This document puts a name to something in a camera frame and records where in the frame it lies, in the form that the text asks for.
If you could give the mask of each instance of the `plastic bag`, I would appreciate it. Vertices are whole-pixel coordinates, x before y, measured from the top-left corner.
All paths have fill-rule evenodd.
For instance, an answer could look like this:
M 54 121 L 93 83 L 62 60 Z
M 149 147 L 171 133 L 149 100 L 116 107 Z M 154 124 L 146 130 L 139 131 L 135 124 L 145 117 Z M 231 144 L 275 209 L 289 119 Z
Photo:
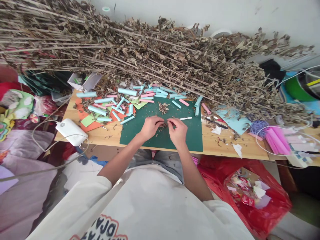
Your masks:
M 51 114 L 57 109 L 57 105 L 52 100 L 51 96 L 34 96 L 34 99 L 36 100 L 34 112 L 38 116 L 42 116 L 44 114 Z
M 257 209 L 233 200 L 226 184 L 241 167 L 259 175 L 260 180 L 270 187 L 266 195 L 272 199 L 266 207 Z M 265 239 L 292 207 L 287 192 L 258 160 L 204 156 L 198 170 L 208 187 L 232 206 L 249 231 L 258 238 Z

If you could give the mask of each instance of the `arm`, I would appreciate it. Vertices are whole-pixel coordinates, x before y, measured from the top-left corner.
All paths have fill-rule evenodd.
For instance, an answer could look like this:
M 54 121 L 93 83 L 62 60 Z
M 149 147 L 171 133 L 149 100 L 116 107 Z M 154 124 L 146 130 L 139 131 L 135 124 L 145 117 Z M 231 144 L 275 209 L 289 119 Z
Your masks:
M 163 124 L 164 120 L 157 116 L 146 118 L 141 131 L 131 140 L 131 142 L 118 153 L 106 166 L 101 169 L 98 176 L 106 177 L 112 186 L 116 184 L 119 178 L 127 169 L 133 155 L 144 144 L 145 141 L 152 138 L 158 129 Z
M 184 184 L 200 201 L 214 200 L 210 189 L 199 173 L 186 144 L 188 127 L 177 118 L 168 119 L 169 134 L 182 163 Z

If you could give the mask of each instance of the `green container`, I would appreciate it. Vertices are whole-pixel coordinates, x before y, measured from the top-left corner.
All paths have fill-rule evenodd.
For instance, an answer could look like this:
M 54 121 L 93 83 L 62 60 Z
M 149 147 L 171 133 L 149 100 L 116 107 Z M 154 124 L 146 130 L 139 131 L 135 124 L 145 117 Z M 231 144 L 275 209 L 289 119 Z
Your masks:
M 303 102 L 317 101 L 316 98 L 312 97 L 307 93 L 300 85 L 298 76 L 295 76 L 285 82 L 285 88 L 287 93 L 293 98 Z

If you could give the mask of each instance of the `white wall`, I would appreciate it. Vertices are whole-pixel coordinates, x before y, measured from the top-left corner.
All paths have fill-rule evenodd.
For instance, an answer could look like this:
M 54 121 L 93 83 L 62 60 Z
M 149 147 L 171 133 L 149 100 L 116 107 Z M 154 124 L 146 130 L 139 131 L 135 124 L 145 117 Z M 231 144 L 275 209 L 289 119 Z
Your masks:
M 102 14 L 112 20 L 140 18 L 149 24 L 157 24 L 159 16 L 172 19 L 176 25 L 192 26 L 194 23 L 210 24 L 209 35 L 220 28 L 232 32 L 253 35 L 262 27 L 268 37 L 273 31 L 279 35 L 291 36 L 292 45 L 315 45 L 315 53 L 320 54 L 320 1 L 319 0 L 91 0 Z M 102 7 L 111 8 L 103 12 Z M 320 64 L 320 55 L 302 64 L 310 67 Z M 290 62 L 277 59 L 282 67 L 295 66 Z

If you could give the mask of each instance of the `hand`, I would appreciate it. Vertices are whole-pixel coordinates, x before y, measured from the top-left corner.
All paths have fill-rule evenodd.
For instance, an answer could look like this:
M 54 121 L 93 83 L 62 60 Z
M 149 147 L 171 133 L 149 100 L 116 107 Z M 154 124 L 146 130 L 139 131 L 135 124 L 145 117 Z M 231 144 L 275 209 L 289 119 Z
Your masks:
M 157 116 L 146 118 L 139 135 L 144 141 L 147 141 L 156 134 L 158 127 L 160 127 L 163 123 L 163 118 Z
M 176 148 L 185 145 L 188 127 L 179 118 L 168 118 L 168 126 L 171 141 Z

